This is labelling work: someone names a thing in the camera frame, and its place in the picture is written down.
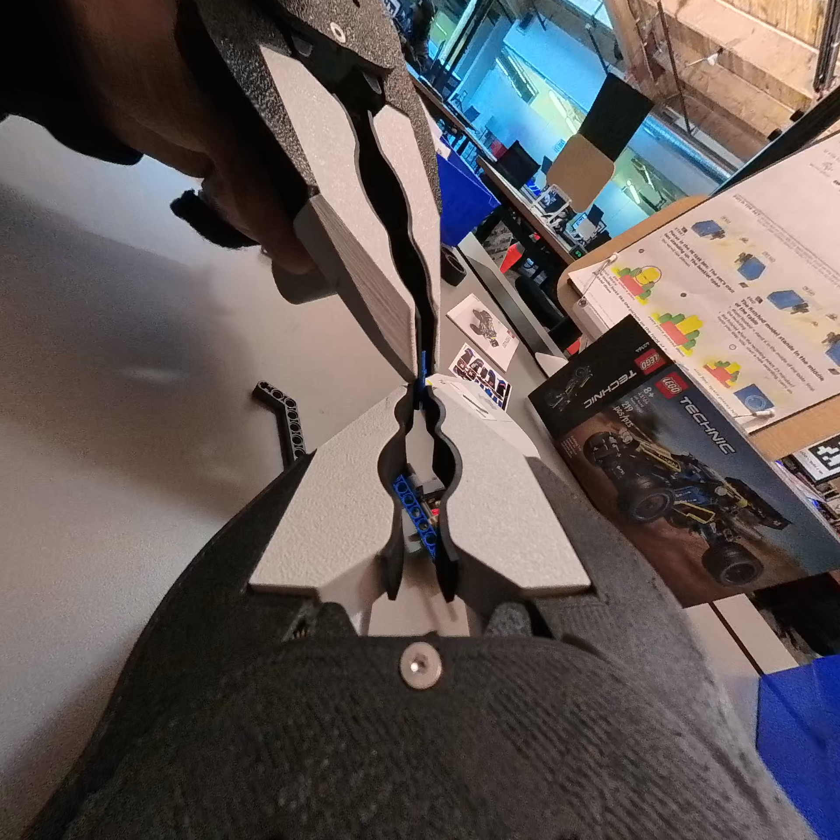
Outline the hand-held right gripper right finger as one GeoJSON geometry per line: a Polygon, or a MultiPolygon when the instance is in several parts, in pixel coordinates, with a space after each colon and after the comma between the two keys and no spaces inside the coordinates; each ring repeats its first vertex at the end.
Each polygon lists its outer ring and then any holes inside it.
{"type": "Polygon", "coordinates": [[[508,413],[507,422],[486,422],[429,387],[426,399],[434,469],[446,487],[442,590],[480,627],[503,603],[589,591],[591,577],[535,474],[543,462],[527,433],[508,413]]]}

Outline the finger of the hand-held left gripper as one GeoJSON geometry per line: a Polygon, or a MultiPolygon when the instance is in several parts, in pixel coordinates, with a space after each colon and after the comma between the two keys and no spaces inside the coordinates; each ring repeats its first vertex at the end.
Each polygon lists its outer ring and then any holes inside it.
{"type": "Polygon", "coordinates": [[[415,311],[416,358],[436,370],[440,344],[440,208],[434,139],[407,70],[382,83],[382,104],[370,116],[377,154],[387,172],[384,211],[393,259],[415,311]]]}
{"type": "Polygon", "coordinates": [[[295,301],[338,296],[392,368],[414,381],[417,311],[364,193],[350,118],[298,60],[267,46],[260,51],[317,187],[293,222],[315,270],[309,280],[287,281],[285,290],[295,301]]]}

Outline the cardboard instruction board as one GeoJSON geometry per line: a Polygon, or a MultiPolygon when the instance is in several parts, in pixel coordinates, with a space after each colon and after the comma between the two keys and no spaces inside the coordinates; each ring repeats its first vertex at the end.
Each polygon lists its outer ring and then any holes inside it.
{"type": "Polygon", "coordinates": [[[772,459],[838,435],[838,133],[657,213],[558,292],[592,338],[632,315],[772,459]]]}

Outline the open instruction booklet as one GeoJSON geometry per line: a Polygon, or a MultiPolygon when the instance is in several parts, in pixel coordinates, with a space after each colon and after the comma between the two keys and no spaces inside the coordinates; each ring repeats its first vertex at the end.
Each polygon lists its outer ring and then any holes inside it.
{"type": "Polygon", "coordinates": [[[508,414],[475,382],[456,375],[442,374],[428,376],[425,382],[438,396],[451,397],[465,410],[469,409],[486,422],[509,420],[508,414]]]}

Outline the blue plastic bin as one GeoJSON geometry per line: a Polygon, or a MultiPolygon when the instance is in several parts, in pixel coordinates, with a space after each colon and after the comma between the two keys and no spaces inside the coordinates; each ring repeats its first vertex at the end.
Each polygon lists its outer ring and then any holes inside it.
{"type": "Polygon", "coordinates": [[[500,202],[455,152],[437,153],[437,171],[443,208],[440,238],[443,245],[456,247],[500,202]]]}
{"type": "Polygon", "coordinates": [[[838,655],[761,677],[756,744],[814,833],[838,839],[838,655]]]}

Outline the person's left hand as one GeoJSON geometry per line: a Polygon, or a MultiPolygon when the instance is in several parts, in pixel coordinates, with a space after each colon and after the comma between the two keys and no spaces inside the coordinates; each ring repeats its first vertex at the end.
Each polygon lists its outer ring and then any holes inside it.
{"type": "Polygon", "coordinates": [[[196,84],[175,42],[178,2],[61,2],[97,108],[132,149],[201,183],[206,203],[274,264],[312,259],[254,155],[196,84]]]}

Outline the printed marker tag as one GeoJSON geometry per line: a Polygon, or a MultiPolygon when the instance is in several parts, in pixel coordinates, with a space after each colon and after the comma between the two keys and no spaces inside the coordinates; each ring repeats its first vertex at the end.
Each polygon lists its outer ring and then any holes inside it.
{"type": "Polygon", "coordinates": [[[816,485],[837,479],[839,477],[839,434],[794,452],[792,458],[809,480],[816,485]]]}

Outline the person's left forearm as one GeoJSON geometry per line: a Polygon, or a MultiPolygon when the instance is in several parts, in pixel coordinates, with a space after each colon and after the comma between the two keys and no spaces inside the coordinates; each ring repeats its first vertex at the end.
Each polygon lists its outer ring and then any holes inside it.
{"type": "Polygon", "coordinates": [[[1,2],[1,120],[10,117],[96,160],[136,165],[142,158],[102,117],[60,2],[1,2]]]}

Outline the black and tan panel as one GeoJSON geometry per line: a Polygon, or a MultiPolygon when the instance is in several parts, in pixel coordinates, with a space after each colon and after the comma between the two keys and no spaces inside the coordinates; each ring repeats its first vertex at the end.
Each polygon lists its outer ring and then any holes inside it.
{"type": "Polygon", "coordinates": [[[566,205],[587,210],[613,178],[616,161],[642,126],[654,102],[609,72],[578,129],[563,146],[546,175],[566,205]]]}

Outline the black bent lego beam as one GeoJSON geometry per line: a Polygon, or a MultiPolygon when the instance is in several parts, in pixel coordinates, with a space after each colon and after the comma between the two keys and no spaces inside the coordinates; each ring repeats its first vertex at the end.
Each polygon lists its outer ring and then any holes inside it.
{"type": "Polygon", "coordinates": [[[283,469],[290,468],[308,453],[302,433],[298,404],[288,394],[267,381],[260,381],[252,397],[272,412],[276,419],[283,469]]]}

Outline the sticker sheet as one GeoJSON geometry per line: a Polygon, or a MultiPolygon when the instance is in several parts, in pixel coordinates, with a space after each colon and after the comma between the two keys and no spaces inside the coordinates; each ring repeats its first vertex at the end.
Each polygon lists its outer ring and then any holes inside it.
{"type": "Polygon", "coordinates": [[[469,343],[462,345],[448,370],[461,380],[477,385],[500,410],[508,410],[512,385],[507,374],[495,369],[469,343]]]}

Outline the closed instruction booklet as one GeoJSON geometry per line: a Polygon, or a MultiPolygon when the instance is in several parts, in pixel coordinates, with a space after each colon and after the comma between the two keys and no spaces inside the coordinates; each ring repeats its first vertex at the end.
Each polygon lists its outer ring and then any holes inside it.
{"type": "Polygon", "coordinates": [[[499,371],[508,372],[520,339],[476,294],[469,294],[449,309],[447,318],[475,345],[483,359],[499,371]]]}

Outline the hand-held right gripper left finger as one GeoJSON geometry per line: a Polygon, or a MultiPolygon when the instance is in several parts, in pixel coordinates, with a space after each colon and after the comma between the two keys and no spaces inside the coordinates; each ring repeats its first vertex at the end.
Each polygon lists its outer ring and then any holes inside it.
{"type": "Polygon", "coordinates": [[[403,577],[403,504],[393,489],[413,423],[409,385],[318,447],[255,571],[252,587],[340,605],[363,636],[374,603],[403,577]]]}

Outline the lego set box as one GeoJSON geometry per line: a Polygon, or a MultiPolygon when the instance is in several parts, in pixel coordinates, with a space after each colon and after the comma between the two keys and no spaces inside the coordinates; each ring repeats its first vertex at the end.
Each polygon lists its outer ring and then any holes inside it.
{"type": "Polygon", "coordinates": [[[838,571],[839,542],[631,316],[528,399],[592,504],[684,607],[838,571]]]}

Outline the partly built lego assembly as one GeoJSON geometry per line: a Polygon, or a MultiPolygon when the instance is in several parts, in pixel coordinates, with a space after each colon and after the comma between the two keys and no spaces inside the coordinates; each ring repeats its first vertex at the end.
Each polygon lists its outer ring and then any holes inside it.
{"type": "Polygon", "coordinates": [[[402,507],[406,550],[410,555],[423,550],[442,568],[449,562],[440,525],[444,483],[436,476],[420,479],[414,467],[405,462],[392,488],[402,507]]]}

